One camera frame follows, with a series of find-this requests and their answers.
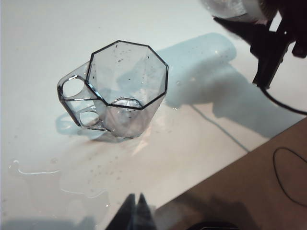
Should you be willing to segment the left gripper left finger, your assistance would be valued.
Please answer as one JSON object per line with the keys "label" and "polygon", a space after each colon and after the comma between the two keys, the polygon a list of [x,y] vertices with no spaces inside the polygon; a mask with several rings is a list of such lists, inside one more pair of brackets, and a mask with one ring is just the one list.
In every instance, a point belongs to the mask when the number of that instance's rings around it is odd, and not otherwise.
{"label": "left gripper left finger", "polygon": [[128,230],[135,206],[135,194],[129,194],[105,230]]}

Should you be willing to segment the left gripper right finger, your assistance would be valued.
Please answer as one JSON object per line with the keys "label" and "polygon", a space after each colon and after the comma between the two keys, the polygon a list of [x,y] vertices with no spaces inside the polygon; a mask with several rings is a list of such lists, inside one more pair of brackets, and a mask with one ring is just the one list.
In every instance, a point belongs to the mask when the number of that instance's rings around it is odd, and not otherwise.
{"label": "left gripper right finger", "polygon": [[136,230],[155,230],[156,225],[143,193],[140,194],[135,216]]}

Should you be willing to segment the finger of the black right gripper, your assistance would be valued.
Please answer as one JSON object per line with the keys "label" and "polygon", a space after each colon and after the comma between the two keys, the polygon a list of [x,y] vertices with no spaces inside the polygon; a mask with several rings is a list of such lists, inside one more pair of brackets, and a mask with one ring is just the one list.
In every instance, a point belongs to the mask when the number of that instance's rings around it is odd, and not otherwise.
{"label": "finger of the black right gripper", "polygon": [[250,46],[262,40],[269,31],[267,26],[263,24],[229,21],[218,17],[214,17],[213,20],[224,29],[242,38]]}

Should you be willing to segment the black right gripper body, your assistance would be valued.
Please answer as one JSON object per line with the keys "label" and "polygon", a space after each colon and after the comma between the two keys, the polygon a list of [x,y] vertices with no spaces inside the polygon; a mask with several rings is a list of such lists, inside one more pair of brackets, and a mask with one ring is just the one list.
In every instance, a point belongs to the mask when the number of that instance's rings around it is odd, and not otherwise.
{"label": "black right gripper body", "polygon": [[257,24],[250,51],[258,58],[258,69],[253,83],[267,89],[283,61],[291,43],[292,54],[307,57],[307,2],[305,0],[277,0],[282,20],[277,30],[270,31],[267,25]]}

